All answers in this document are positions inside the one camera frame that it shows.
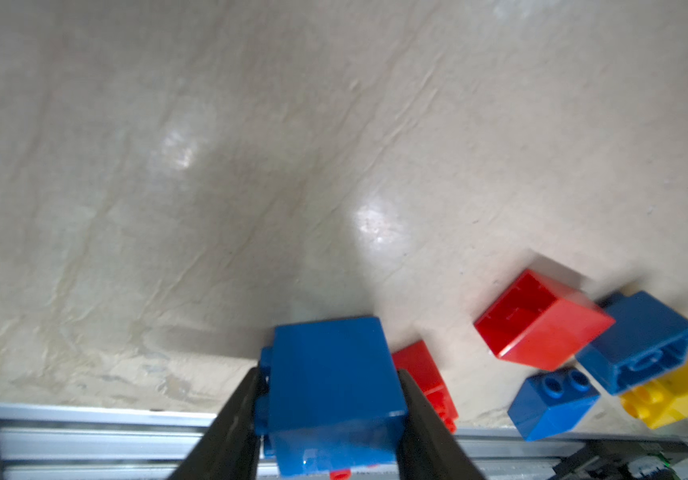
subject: blue block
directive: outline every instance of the blue block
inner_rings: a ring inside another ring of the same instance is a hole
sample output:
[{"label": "blue block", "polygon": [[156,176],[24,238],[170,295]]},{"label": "blue block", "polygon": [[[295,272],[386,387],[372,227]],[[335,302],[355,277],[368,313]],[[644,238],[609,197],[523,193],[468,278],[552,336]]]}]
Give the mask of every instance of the blue block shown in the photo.
[{"label": "blue block", "polygon": [[526,379],[507,413],[531,442],[576,427],[598,398],[585,374],[562,369]]},{"label": "blue block", "polygon": [[377,318],[278,326],[262,361],[281,475],[396,460],[408,408]]},{"label": "blue block", "polygon": [[617,395],[681,366],[688,357],[688,319],[646,292],[616,294],[604,306],[616,323],[576,360]]}]

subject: red block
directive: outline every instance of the red block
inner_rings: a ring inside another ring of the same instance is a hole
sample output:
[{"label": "red block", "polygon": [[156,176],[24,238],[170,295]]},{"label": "red block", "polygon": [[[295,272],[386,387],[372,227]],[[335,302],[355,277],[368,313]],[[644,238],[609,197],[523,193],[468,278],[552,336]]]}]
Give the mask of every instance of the red block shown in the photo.
[{"label": "red block", "polygon": [[613,324],[579,290],[526,270],[474,328],[496,358],[556,370]]},{"label": "red block", "polygon": [[393,353],[392,360],[397,370],[408,370],[445,426],[451,433],[455,433],[458,412],[424,340]]}]

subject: scratched surface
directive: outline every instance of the scratched surface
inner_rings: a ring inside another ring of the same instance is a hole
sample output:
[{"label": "scratched surface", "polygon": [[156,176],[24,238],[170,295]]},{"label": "scratched surface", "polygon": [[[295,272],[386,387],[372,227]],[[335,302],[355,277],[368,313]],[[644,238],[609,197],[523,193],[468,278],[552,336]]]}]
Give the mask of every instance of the scratched surface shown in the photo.
[{"label": "scratched surface", "polygon": [[508,426],[531,252],[688,315],[688,3],[0,1],[0,401],[213,411],[373,312]]}]

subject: large blue block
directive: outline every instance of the large blue block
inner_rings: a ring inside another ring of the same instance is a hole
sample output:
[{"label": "large blue block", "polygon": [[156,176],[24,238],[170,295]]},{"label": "large blue block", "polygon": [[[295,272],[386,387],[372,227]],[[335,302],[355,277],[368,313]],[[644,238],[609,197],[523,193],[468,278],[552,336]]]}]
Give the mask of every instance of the large blue block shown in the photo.
[{"label": "large blue block", "polygon": [[617,395],[681,366],[688,357],[688,319],[646,292],[616,294],[604,307],[616,323],[576,360]]},{"label": "large blue block", "polygon": [[571,430],[598,398],[585,374],[563,369],[526,379],[507,413],[531,442]]},{"label": "large blue block", "polygon": [[262,370],[283,476],[396,460],[408,408],[377,318],[278,326]]}]

